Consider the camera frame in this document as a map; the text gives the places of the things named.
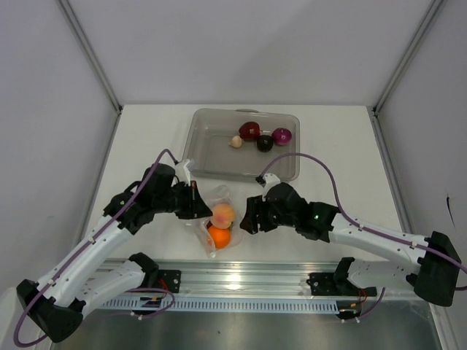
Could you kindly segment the yellow pink peach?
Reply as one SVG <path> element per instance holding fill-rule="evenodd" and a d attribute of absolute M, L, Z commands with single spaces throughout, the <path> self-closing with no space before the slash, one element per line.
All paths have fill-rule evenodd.
<path fill-rule="evenodd" d="M 229 228 L 235 219 L 234 208 L 227 203 L 217 204 L 212 210 L 211 223 L 217 228 Z"/>

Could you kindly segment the clear zip top bag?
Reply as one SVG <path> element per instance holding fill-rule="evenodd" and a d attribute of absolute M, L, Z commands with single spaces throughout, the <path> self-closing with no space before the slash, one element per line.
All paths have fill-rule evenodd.
<path fill-rule="evenodd" d="M 238 246 L 243 233 L 239 229 L 239 215 L 227 186 L 220 185 L 210 190 L 204 201 L 212 215 L 185 220 L 185 227 L 196 236 L 207 257 L 214 258 L 218 253 Z"/>

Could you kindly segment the orange fruit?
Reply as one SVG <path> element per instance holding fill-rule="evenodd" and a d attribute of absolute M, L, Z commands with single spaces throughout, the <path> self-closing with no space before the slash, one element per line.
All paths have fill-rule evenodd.
<path fill-rule="evenodd" d="M 231 242 L 231 231 L 228 228 L 221 229 L 215 227 L 214 232 L 212 233 L 212 237 L 215 239 L 215 248 L 224 249 Z"/>

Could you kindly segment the dark red apple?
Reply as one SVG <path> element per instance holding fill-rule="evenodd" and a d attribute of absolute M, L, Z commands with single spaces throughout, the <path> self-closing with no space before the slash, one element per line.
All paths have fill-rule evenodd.
<path fill-rule="evenodd" d="M 244 141 L 254 141 L 261 135 L 261 129 L 257 122 L 246 122 L 239 128 L 239 136 Z"/>

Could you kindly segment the red grape bunch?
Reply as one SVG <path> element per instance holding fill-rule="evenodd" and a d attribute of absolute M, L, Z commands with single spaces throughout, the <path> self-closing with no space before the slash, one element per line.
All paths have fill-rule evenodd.
<path fill-rule="evenodd" d="M 214 232 L 214 229 L 215 227 L 212 225 L 207 228 L 207 243 L 212 249 L 215 248 L 215 239 L 212 237 L 212 233 Z"/>

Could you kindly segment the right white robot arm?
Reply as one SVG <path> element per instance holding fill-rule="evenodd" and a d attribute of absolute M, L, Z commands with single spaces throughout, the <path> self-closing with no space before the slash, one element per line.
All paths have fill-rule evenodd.
<path fill-rule="evenodd" d="M 411 287 L 429 303 L 453 303 L 461 260 L 443 233 L 426 237 L 373 226 L 331 204 L 308 202 L 283 182 L 247 199 L 240 227 L 252 235 L 289 227 L 306 239 L 352 246 L 382 258 L 374 264 L 342 259 L 333 276 L 334 288 L 342 294 L 357 288 Z"/>

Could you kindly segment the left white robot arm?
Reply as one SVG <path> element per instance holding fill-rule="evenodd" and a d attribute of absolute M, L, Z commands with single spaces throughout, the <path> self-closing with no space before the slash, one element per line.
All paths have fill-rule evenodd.
<path fill-rule="evenodd" d="M 167 292 L 159 266 L 143 253 L 131 255 L 115 271 L 91 280 L 91 275 L 117 248 L 132 239 L 157 214 L 173 213 L 178 219 L 212 215 L 190 178 L 191 160 L 174 166 L 157 164 L 141 180 L 115 195 L 98 224 L 49 273 L 17 286 L 29 318 L 54 343 L 67 339 L 93 310 L 124 292 Z"/>

